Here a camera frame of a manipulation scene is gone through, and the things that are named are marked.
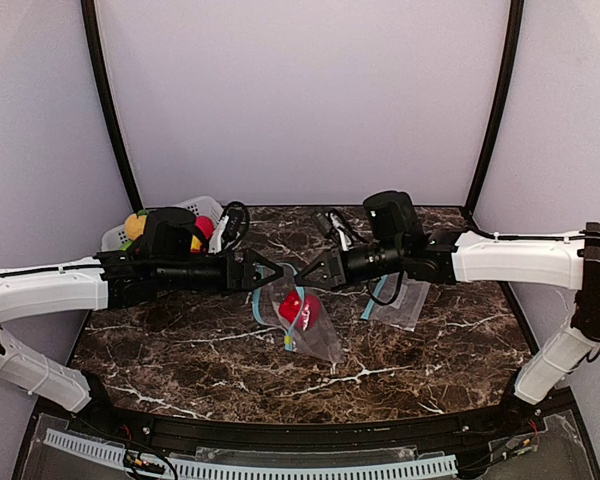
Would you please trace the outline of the red toy bell pepper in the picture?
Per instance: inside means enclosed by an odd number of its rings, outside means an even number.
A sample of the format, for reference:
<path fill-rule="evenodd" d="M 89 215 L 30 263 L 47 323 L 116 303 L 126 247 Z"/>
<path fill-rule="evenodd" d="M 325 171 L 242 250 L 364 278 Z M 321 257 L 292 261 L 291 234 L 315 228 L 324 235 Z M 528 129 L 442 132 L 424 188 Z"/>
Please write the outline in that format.
<path fill-rule="evenodd" d="M 288 325 L 295 323 L 295 328 L 303 331 L 312 329 L 321 312 L 320 300 L 312 294 L 304 298 L 296 292 L 290 292 L 278 308 L 279 315 Z"/>

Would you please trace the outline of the clear zip bag blue zipper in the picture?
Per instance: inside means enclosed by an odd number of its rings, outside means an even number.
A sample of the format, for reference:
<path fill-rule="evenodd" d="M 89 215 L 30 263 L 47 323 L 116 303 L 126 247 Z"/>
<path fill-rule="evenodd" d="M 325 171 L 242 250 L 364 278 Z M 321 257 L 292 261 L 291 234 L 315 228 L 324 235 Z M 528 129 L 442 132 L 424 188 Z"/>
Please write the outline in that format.
<path fill-rule="evenodd" d="M 285 351 L 330 364 L 344 361 L 344 351 L 326 307 L 316 291 L 295 283 L 297 270 L 280 263 L 282 276 L 255 290 L 251 308 L 257 323 L 281 329 Z"/>

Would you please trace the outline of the yellow orange toy peach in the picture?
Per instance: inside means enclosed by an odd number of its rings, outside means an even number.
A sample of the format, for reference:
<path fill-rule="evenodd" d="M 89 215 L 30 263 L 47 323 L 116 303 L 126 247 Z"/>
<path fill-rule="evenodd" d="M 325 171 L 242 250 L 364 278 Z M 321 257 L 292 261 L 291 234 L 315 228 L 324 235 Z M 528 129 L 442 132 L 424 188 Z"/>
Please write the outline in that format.
<path fill-rule="evenodd" d="M 144 233 L 148 212 L 141 210 L 137 213 L 132 213 L 124 222 L 124 232 L 130 241 L 136 240 Z"/>

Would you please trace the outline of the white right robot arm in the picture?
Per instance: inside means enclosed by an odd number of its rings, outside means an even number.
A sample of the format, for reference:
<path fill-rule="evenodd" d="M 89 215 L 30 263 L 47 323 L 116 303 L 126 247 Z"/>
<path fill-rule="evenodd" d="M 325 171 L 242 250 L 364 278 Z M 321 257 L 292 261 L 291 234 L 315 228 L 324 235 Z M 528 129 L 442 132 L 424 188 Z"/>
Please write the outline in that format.
<path fill-rule="evenodd" d="M 299 286 L 338 290 L 389 274 L 430 284 L 482 281 L 543 285 L 573 292 L 574 308 L 518 372 L 513 394 L 530 405 L 600 348 L 600 224 L 563 234 L 471 229 L 381 233 L 348 251 L 326 250 L 295 276 Z"/>

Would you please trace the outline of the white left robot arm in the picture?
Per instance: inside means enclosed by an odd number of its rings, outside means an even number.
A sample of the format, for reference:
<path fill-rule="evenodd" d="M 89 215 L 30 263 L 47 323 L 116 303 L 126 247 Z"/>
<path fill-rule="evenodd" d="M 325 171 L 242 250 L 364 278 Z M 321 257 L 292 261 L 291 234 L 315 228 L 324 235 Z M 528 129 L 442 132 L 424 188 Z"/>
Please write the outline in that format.
<path fill-rule="evenodd" d="M 106 399 L 95 377 L 25 345 L 6 323 L 59 312 L 125 309 L 163 291 L 249 292 L 283 274 L 281 266 L 251 249 L 241 257 L 198 253 L 181 258 L 108 251 L 67 263 L 0 269 L 0 379 L 79 413 Z"/>

